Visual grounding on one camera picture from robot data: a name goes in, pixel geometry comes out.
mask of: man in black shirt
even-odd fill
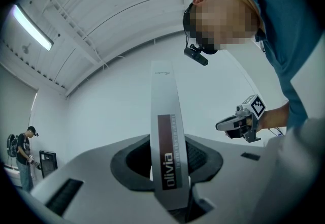
[[[34,163],[33,156],[30,153],[29,138],[37,135],[35,127],[29,126],[25,133],[18,136],[17,142],[17,167],[20,173],[20,181],[23,190],[30,192],[33,186],[33,180],[30,174],[30,164]]]

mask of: black backpack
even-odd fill
[[[16,157],[17,143],[18,143],[18,136],[15,136],[14,134],[10,134],[7,139],[7,153],[10,157]]]

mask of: man in teal shirt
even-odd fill
[[[306,111],[290,80],[316,46],[322,29],[305,0],[193,0],[186,31],[195,30],[206,43],[222,49],[255,36],[278,75],[289,102],[264,113],[258,130],[300,126]]]

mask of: man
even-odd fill
[[[214,45],[220,50],[223,45],[243,43],[244,38],[252,36],[257,42],[263,41],[266,58],[289,102],[266,111],[258,131],[282,126],[289,129],[304,123],[307,114],[290,80],[322,33],[305,0],[193,0],[188,12],[184,14],[185,31],[209,48]]]
[[[23,190],[30,192],[33,186],[33,180],[30,174],[30,164],[34,163],[32,156],[30,156],[29,138],[36,135],[35,127],[29,126],[25,133],[18,136],[17,142],[17,167],[20,174],[20,181]]]

